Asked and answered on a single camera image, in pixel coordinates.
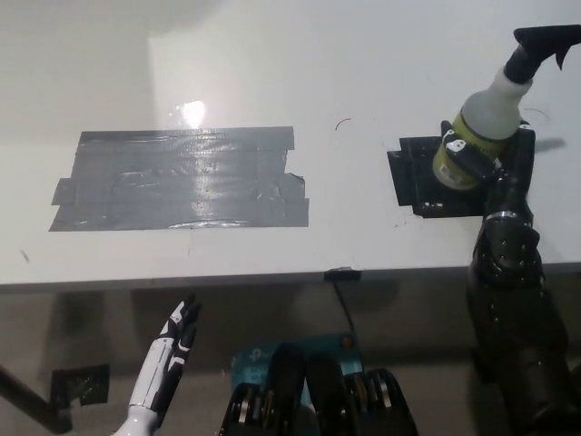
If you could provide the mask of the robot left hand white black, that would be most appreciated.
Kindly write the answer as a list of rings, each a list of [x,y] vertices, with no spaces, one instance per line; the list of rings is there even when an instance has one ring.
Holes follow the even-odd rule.
[[[130,399],[157,414],[161,425],[181,380],[196,333],[201,305],[194,294],[182,300],[151,343]]]

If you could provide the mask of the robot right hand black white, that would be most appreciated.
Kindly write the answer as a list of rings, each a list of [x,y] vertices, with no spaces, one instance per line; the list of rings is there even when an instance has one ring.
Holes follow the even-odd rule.
[[[492,156],[485,154],[487,142],[470,142],[463,124],[440,124],[441,144],[434,158],[434,173],[443,184],[457,190],[487,189],[485,218],[517,219],[530,227],[534,214],[527,195],[535,161],[536,132],[521,120],[517,131]]]

